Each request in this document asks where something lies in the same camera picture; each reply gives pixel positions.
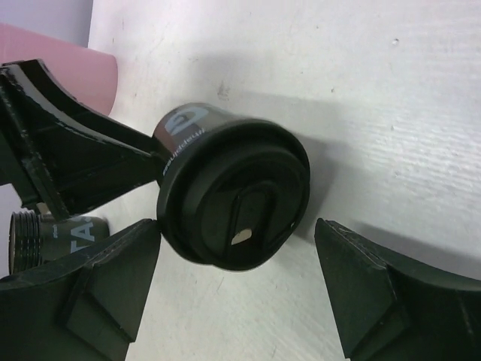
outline white table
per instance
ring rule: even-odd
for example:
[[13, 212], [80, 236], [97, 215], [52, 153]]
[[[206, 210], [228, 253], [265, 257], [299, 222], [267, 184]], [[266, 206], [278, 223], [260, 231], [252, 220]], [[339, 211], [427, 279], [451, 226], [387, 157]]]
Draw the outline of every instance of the white table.
[[[313, 166], [304, 224], [262, 267], [193, 265], [163, 243], [128, 360], [342, 360], [319, 216], [481, 278], [480, 1], [96, 0], [89, 46], [118, 59], [112, 118], [152, 134], [209, 102], [299, 133]], [[155, 218], [157, 189], [96, 213], [114, 232]]]

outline metal threads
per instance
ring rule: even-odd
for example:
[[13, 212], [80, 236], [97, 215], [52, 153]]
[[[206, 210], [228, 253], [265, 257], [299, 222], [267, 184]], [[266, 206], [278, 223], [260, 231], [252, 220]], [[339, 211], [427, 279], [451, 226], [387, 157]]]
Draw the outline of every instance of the metal threads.
[[10, 274], [41, 264], [40, 217], [34, 212], [12, 213], [10, 219]]

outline white wall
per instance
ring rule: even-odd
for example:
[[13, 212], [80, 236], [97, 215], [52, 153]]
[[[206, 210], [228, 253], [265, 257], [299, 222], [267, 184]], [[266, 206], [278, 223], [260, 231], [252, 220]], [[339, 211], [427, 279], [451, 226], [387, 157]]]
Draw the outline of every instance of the white wall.
[[[93, 0], [0, 0], [0, 23], [86, 46]], [[8, 274], [10, 216], [20, 209], [11, 185], [0, 187], [0, 277]]]

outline pink object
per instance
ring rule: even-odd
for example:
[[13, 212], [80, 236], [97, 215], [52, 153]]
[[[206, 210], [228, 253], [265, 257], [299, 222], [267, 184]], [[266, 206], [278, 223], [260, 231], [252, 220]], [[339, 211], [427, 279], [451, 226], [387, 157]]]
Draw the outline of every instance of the pink object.
[[42, 59], [81, 103], [108, 115], [117, 91], [117, 63], [109, 54], [0, 23], [0, 63]]

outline curved black arm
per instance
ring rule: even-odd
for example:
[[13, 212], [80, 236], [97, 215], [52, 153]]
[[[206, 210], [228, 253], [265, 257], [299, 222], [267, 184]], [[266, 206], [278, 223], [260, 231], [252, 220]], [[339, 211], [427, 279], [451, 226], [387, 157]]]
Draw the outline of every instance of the curved black arm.
[[151, 137], [77, 102], [41, 60], [0, 68], [0, 159], [0, 184], [56, 219], [154, 181], [164, 162]]

